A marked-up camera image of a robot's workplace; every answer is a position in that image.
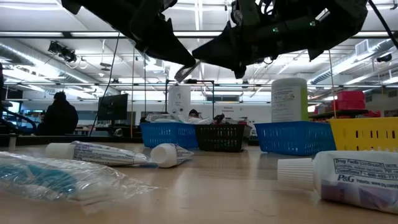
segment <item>dark jacket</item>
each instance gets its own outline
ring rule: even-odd
[[[60,136],[75,132],[79,117],[68,101],[55,100],[45,112],[44,121],[37,128],[37,135]]]

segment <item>black plastic basket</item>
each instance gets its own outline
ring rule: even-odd
[[[240,152],[249,142],[252,127],[245,124],[195,125],[199,149],[213,152]]]

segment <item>p&g label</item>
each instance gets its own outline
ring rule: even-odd
[[[340,174],[337,178],[337,181],[342,180],[344,182],[354,182],[354,176],[345,176]]]

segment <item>yellow plastic basket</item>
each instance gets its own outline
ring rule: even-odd
[[[398,118],[329,120],[337,150],[398,150]]]

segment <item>basket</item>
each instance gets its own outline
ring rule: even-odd
[[[241,152],[249,143],[252,127],[246,124],[195,125],[199,149]]]
[[[185,149],[198,147],[195,127],[185,123],[141,123],[145,147],[156,147],[162,143],[173,143]]]
[[[329,120],[337,150],[398,149],[398,118]]]
[[[332,102],[331,109],[335,109],[335,104]],[[341,101],[336,100],[336,110],[365,110],[365,102],[362,101]]]
[[[362,91],[340,91],[337,98],[340,101],[364,101],[365,94]]]
[[[261,151],[309,156],[336,150],[328,123],[293,121],[255,124]]]

